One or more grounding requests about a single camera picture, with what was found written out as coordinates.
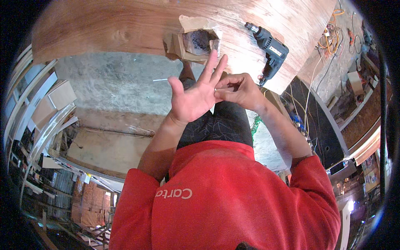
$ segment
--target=workbench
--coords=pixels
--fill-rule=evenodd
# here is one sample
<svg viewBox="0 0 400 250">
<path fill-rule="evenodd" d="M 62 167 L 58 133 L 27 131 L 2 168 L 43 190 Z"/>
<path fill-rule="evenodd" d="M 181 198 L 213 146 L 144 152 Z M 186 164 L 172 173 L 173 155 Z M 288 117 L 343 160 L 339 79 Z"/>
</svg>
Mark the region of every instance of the workbench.
<svg viewBox="0 0 400 250">
<path fill-rule="evenodd" d="M 252 22 L 284 42 L 289 54 L 264 85 L 281 94 L 317 44 L 335 0 L 60 0 L 42 13 L 32 32 L 34 63 L 87 52 L 132 52 L 166 55 L 163 37 L 178 33 L 178 17 L 203 16 L 223 31 L 220 55 L 226 71 L 249 73 L 255 82 L 265 53 L 237 20 Z"/>
</svg>

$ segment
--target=power drill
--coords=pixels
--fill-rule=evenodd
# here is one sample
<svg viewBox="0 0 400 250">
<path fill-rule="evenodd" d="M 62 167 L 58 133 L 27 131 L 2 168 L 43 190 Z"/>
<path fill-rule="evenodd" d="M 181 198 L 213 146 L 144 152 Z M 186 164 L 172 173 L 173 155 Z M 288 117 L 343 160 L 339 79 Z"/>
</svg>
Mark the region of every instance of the power drill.
<svg viewBox="0 0 400 250">
<path fill-rule="evenodd" d="M 266 53 L 267 63 L 264 67 L 263 77 L 260 80 L 260 86 L 264 86 L 265 82 L 272 79 L 278 72 L 289 53 L 289 49 L 283 43 L 273 38 L 271 33 L 261 26 L 257 27 L 252 23 L 246 22 L 244 27 L 253 32 L 253 36 L 257 40 L 257 45 Z"/>
</svg>

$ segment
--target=black pole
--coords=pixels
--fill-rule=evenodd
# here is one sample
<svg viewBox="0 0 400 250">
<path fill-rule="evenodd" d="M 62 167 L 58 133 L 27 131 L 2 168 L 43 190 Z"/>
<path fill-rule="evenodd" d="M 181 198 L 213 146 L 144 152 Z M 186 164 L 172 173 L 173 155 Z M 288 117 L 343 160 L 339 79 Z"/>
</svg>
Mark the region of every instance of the black pole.
<svg viewBox="0 0 400 250">
<path fill-rule="evenodd" d="M 386 167 L 386 68 L 382 50 L 379 51 L 380 75 L 380 199 L 385 197 L 385 167 Z"/>
</svg>

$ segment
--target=hand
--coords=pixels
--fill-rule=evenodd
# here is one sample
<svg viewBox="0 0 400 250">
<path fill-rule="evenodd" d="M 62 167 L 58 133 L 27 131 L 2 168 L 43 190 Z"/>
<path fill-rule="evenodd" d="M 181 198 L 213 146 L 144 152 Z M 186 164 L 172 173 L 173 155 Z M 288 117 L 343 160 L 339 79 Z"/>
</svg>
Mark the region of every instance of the hand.
<svg viewBox="0 0 400 250">
<path fill-rule="evenodd" d="M 247 73 L 228 75 L 216 85 L 214 96 L 217 100 L 235 102 L 245 109 L 260 112 L 268 100 L 260 92 Z"/>
<path fill-rule="evenodd" d="M 172 119 L 179 123 L 193 122 L 201 117 L 217 102 L 214 97 L 215 86 L 226 67 L 228 56 L 223 55 L 218 62 L 217 51 L 212 50 L 208 62 L 196 84 L 184 91 L 182 82 L 175 76 L 170 76 L 168 82 L 172 87 Z"/>
</svg>

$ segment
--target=drill vent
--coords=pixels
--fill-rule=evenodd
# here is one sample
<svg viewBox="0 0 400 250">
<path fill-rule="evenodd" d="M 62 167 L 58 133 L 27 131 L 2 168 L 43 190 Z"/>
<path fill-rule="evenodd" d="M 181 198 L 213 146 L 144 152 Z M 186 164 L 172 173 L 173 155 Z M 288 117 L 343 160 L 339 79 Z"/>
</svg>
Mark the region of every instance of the drill vent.
<svg viewBox="0 0 400 250">
<path fill-rule="evenodd" d="M 266 50 L 270 46 L 271 41 L 272 41 L 272 37 L 268 38 L 267 43 L 261 49 Z"/>
</svg>

